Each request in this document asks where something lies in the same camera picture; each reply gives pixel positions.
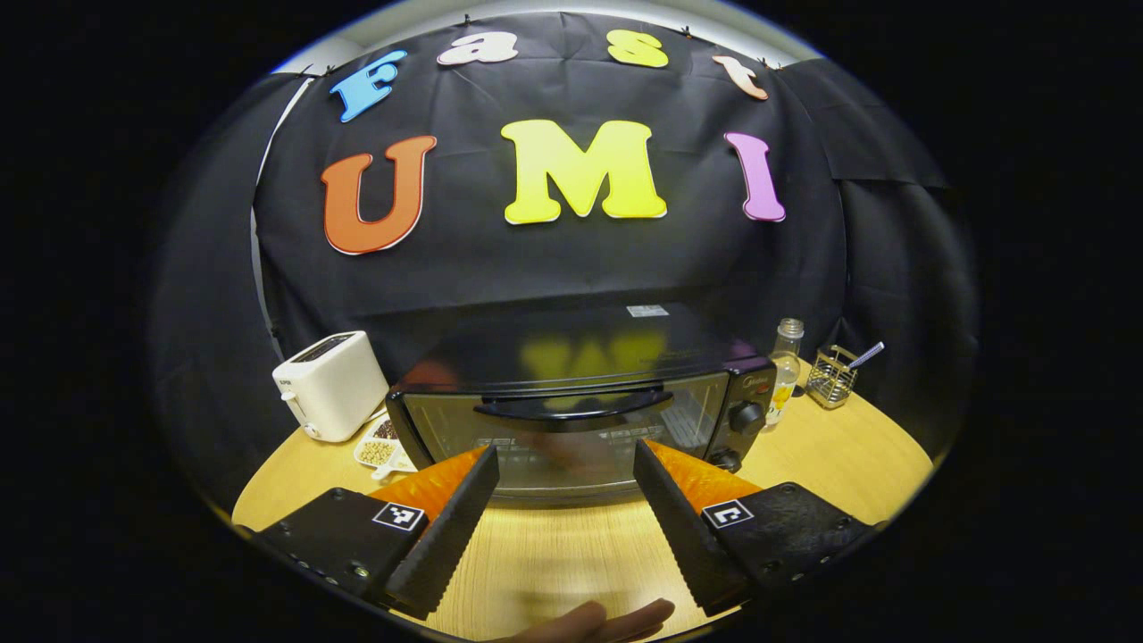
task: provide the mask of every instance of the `oven control knob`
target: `oven control knob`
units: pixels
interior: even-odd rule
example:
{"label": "oven control knob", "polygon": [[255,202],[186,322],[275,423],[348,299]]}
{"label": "oven control knob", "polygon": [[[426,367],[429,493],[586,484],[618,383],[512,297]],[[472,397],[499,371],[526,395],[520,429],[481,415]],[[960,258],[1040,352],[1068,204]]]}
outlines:
{"label": "oven control knob", "polygon": [[727,472],[734,474],[742,468],[742,458],[738,456],[737,451],[724,449],[714,456],[711,456],[710,464],[714,465],[719,469],[726,469]]}
{"label": "oven control knob", "polygon": [[766,412],[753,402],[740,405],[730,412],[730,429],[744,436],[752,436],[762,428],[766,421]]}

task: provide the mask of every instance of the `glass bottle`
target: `glass bottle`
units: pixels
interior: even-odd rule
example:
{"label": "glass bottle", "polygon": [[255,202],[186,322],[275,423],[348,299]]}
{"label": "glass bottle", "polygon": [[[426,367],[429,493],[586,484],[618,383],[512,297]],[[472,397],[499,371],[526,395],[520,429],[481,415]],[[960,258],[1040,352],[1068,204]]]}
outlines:
{"label": "glass bottle", "polygon": [[788,316],[778,324],[778,337],[770,353],[770,362],[777,368],[777,376],[774,379],[774,395],[770,396],[770,408],[766,412],[764,431],[773,431],[782,419],[785,404],[793,394],[794,385],[798,384],[798,376],[801,375],[798,351],[801,348],[801,338],[805,335],[806,330],[800,319]]}

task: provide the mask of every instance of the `letter m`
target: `letter m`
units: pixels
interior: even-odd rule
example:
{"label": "letter m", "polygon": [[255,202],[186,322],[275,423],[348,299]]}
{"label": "letter m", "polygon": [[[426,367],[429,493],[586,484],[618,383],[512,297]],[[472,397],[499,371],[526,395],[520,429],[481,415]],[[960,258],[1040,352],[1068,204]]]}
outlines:
{"label": "letter m", "polygon": [[515,143],[515,201],[504,208],[509,223],[555,220],[560,203],[547,193],[547,177],[572,209],[588,216],[604,177],[610,193],[604,211],[616,218],[655,218],[666,214],[666,201],[655,193],[647,159],[650,128],[640,122],[609,120],[583,151],[551,120],[520,120],[501,129]]}

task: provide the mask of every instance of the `pink letter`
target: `pink letter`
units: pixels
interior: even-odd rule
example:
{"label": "pink letter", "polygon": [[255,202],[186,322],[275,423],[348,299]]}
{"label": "pink letter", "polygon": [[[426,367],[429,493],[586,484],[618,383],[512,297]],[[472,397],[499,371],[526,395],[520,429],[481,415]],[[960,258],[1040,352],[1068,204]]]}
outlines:
{"label": "pink letter", "polygon": [[738,152],[742,174],[746,177],[746,201],[742,203],[742,211],[754,220],[785,218],[785,208],[774,193],[770,168],[766,164],[766,153],[770,147],[761,138],[736,131],[724,134],[722,137]]}

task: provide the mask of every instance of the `blue letter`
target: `blue letter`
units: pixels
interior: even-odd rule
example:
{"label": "blue letter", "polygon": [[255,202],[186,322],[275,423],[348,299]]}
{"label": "blue letter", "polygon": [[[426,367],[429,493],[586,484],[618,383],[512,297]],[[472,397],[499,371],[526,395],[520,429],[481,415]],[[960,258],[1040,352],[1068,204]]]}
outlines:
{"label": "blue letter", "polygon": [[377,87],[378,82],[389,82],[397,78],[397,61],[400,61],[408,53],[398,49],[369,63],[361,71],[338,82],[329,90],[330,94],[338,91],[342,101],[345,102],[345,113],[342,114],[342,122],[349,122],[353,116],[379,103],[382,98],[389,96],[393,90],[390,86]]}

